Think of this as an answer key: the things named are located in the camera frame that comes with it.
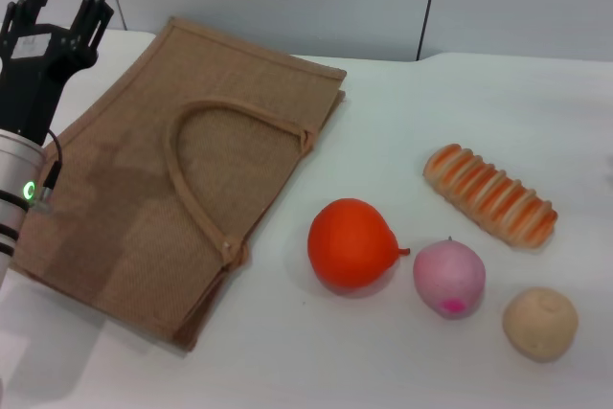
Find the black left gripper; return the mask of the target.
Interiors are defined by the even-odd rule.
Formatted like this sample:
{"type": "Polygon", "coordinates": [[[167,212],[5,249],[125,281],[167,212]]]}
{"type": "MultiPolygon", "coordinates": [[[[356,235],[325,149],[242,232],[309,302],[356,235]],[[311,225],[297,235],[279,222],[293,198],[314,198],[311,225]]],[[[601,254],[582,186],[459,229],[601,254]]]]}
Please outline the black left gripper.
{"type": "Polygon", "coordinates": [[[48,0],[18,0],[7,5],[1,26],[1,128],[41,145],[67,81],[91,68],[114,14],[106,0],[82,0],[71,29],[36,25],[48,0]],[[15,57],[24,39],[48,35],[44,53],[15,57]]]}

